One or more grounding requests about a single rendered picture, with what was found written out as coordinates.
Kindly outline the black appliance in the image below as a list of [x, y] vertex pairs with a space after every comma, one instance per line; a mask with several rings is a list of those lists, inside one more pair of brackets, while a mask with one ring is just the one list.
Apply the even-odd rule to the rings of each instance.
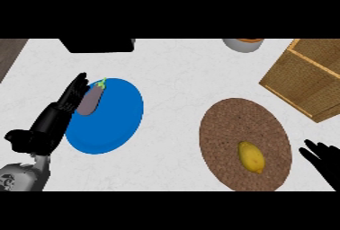
[[71, 53], [131, 52], [134, 39], [61, 39]]

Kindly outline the brown wooden panel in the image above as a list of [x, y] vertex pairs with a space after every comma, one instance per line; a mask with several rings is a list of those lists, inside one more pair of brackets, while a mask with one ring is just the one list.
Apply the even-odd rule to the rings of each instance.
[[0, 39], [0, 83], [27, 44], [27, 39]]

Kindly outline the brown wicker basket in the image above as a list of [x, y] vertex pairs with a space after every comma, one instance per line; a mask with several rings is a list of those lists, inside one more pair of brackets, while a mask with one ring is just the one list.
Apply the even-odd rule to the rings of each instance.
[[316, 122], [340, 114], [340, 39], [294, 39], [259, 84]]

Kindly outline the yellow lemon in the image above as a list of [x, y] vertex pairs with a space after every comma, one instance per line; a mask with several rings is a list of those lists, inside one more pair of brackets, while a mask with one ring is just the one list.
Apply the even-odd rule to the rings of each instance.
[[262, 173], [266, 166], [266, 160], [256, 145], [247, 141], [242, 141], [238, 144], [238, 154], [244, 168], [251, 173]]

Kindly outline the grey bowl with orange rim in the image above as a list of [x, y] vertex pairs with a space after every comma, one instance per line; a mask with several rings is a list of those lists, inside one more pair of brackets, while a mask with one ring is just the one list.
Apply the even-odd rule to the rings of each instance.
[[259, 49], [263, 39], [223, 39], [223, 42], [232, 50], [250, 53]]

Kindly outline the brown round woven placemat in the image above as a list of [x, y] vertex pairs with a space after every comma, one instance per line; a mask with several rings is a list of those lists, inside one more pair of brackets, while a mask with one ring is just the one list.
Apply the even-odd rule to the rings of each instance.
[[[242, 166], [242, 141], [253, 143], [263, 153], [262, 173]], [[199, 148], [214, 177], [232, 190], [270, 191], [284, 184], [293, 163], [290, 140], [275, 116], [253, 101], [231, 98], [210, 107], [199, 126]]]

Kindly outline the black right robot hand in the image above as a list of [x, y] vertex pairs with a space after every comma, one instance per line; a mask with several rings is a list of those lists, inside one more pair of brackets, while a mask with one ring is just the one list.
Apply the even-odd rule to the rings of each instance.
[[299, 148], [301, 156], [315, 166], [333, 189], [340, 191], [340, 148], [327, 146], [322, 142], [315, 144], [309, 139], [304, 144], [307, 147]]

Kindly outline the blue round plate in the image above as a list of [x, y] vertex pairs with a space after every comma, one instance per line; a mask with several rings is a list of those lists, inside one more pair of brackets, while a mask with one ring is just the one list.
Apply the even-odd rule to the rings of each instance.
[[86, 154], [103, 154], [117, 149], [134, 135], [143, 116], [143, 99], [134, 85], [108, 78], [96, 110], [89, 116], [75, 112], [65, 137]]

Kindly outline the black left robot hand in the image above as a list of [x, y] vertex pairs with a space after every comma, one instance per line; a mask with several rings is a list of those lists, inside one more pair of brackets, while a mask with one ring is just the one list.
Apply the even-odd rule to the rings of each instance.
[[86, 73], [69, 83], [56, 102], [52, 102], [38, 115], [28, 130], [13, 129], [4, 139], [12, 150], [31, 155], [50, 155], [62, 140], [74, 111], [89, 91]]

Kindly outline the purple eggplant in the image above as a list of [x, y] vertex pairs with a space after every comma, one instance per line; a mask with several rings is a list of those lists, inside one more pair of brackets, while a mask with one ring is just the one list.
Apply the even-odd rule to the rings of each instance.
[[106, 79], [102, 79], [92, 87], [89, 92], [84, 95], [84, 98], [81, 100], [81, 103], [77, 108], [77, 113], [83, 116], [89, 116], [99, 104], [100, 96], [103, 94], [106, 88]]

